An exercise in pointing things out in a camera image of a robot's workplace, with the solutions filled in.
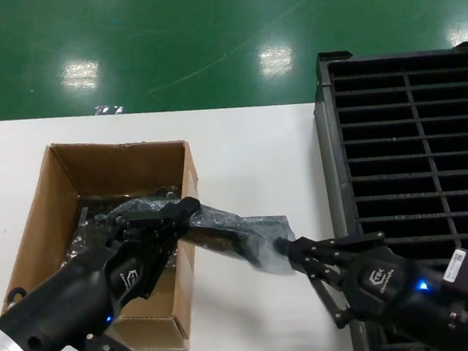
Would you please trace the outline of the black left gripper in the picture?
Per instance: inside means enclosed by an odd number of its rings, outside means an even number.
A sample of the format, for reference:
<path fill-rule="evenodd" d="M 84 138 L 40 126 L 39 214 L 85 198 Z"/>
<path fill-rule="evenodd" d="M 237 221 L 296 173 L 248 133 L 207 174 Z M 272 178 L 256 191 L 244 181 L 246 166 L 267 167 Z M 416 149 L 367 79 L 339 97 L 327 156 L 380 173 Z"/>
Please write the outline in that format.
<path fill-rule="evenodd" d="M 185 197 L 113 216 L 109 242 L 119 249 L 100 246 L 76 256 L 2 314 L 2 332 L 24 351 L 61 351 L 104 333 L 128 302 L 151 297 L 200 209 Z"/>

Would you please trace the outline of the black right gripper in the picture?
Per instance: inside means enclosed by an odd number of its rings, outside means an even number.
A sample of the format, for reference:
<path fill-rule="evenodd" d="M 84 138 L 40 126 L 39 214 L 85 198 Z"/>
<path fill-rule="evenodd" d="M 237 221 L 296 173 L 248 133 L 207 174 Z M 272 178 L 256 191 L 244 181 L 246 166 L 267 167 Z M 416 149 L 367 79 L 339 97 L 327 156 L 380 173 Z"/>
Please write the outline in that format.
<path fill-rule="evenodd" d="M 305 274 L 338 328 L 352 321 L 328 287 L 341 292 L 342 277 L 333 265 L 346 265 L 343 290 L 351 313 L 437 351 L 468 351 L 468 251 L 450 275 L 400 257 L 375 232 L 326 240 L 276 241 L 276 251 Z"/>

